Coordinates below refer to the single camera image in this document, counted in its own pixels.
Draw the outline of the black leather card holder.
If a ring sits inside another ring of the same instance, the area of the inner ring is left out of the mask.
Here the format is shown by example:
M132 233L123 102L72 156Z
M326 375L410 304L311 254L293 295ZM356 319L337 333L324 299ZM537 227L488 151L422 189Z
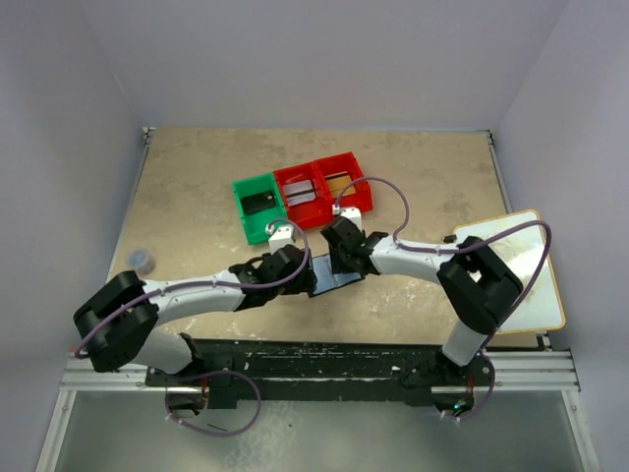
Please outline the black leather card holder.
M314 289L308 293L310 298L343 288L364 279L357 272L334 273L332 271L331 258L328 254L313 258L313 270L316 283Z

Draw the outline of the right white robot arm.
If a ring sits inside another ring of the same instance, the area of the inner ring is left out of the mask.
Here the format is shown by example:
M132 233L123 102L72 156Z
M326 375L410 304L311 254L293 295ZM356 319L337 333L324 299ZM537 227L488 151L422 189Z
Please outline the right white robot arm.
M520 278L478 237L444 246L404 242L385 232L367 234L344 216L321 236L334 273L404 275L441 286L458 317L436 363L447 384L460 384L472 373L471 361L524 291Z

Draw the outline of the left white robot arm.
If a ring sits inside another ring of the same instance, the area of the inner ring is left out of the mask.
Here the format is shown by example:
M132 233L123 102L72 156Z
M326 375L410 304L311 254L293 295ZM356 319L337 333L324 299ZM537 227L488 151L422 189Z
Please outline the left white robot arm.
M199 278L155 281L125 270L75 312L82 338L75 356L90 360L98 373L137 363L191 385L202 372L195 342L185 333L163 333L159 326L262 307L281 295L310 293L315 284L311 251L292 244Z

